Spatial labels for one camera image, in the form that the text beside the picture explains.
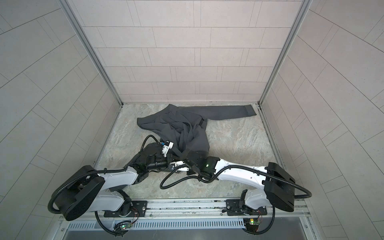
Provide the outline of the dark grey zip jacket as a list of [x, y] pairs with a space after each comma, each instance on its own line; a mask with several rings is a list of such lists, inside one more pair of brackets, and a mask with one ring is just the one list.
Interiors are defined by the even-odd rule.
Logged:
[[206, 134], [208, 120], [221, 121], [253, 117], [252, 105], [177, 107], [169, 104], [163, 110], [143, 118], [137, 125], [152, 131], [162, 140], [174, 143], [172, 151], [180, 157], [185, 150], [208, 156], [210, 145]]

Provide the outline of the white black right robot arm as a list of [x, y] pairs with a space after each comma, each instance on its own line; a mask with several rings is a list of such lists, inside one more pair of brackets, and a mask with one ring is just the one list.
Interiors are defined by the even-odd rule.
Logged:
[[285, 212], [294, 211], [295, 188], [288, 182], [296, 180], [276, 163], [261, 167], [234, 164], [217, 157], [204, 158], [197, 152], [186, 150], [183, 160], [175, 167], [185, 164], [183, 171], [192, 171], [204, 180], [233, 181], [254, 187], [242, 194], [243, 205], [256, 210], [262, 206], [273, 206]]

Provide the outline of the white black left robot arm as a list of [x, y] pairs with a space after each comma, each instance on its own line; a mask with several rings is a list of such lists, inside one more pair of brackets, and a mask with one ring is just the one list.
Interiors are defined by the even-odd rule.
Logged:
[[134, 205], [124, 188], [141, 183], [150, 172], [168, 170], [172, 159], [168, 151], [173, 145], [169, 141], [148, 144], [118, 171], [103, 170], [96, 174], [93, 167], [84, 166], [57, 189], [53, 205], [68, 221], [98, 211], [126, 217], [133, 212]]

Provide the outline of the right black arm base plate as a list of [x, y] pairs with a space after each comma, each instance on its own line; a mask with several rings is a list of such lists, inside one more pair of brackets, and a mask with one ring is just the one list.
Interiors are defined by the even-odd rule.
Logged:
[[268, 214], [266, 208], [260, 207], [254, 210], [246, 206], [240, 199], [226, 200], [226, 207], [222, 213], [227, 213], [228, 216], [265, 216]]

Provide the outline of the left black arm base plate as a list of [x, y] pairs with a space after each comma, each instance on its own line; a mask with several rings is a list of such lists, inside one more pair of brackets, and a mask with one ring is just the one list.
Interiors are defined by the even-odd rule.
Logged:
[[139, 218], [144, 217], [147, 210], [148, 201], [132, 201], [123, 204], [117, 211], [105, 211], [105, 218]]

